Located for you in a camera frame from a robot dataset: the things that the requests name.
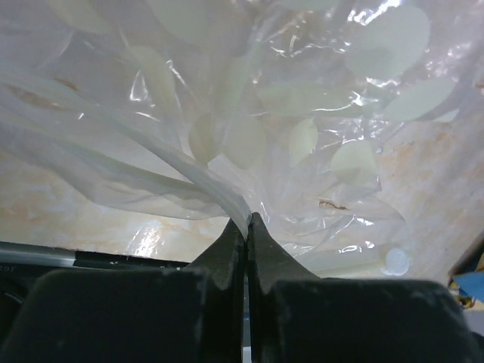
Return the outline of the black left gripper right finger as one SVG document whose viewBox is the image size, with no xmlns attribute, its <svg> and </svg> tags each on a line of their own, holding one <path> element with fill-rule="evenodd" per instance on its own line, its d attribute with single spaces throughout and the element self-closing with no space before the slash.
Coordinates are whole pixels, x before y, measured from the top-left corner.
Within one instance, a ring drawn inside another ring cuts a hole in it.
<svg viewBox="0 0 484 363">
<path fill-rule="evenodd" d="M 247 237 L 254 362 L 481 362 L 483 339 L 441 284 L 319 278 L 254 213 Z"/>
</svg>

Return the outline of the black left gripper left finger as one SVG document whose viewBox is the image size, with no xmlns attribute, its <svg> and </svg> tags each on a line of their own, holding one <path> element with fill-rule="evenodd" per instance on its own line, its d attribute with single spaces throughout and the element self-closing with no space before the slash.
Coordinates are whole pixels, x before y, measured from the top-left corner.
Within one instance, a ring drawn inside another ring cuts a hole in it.
<svg viewBox="0 0 484 363">
<path fill-rule="evenodd" d="M 193 262 L 1 245 L 3 362 L 239 362 L 244 238 Z"/>
</svg>

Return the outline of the clear dotted zip top bag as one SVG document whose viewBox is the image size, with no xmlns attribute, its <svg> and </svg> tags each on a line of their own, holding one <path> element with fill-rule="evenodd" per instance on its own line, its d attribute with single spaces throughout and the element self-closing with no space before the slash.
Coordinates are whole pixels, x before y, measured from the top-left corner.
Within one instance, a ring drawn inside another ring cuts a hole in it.
<svg viewBox="0 0 484 363">
<path fill-rule="evenodd" d="M 481 1 L 3 1 L 1 238 L 442 280 L 483 216 Z"/>
</svg>

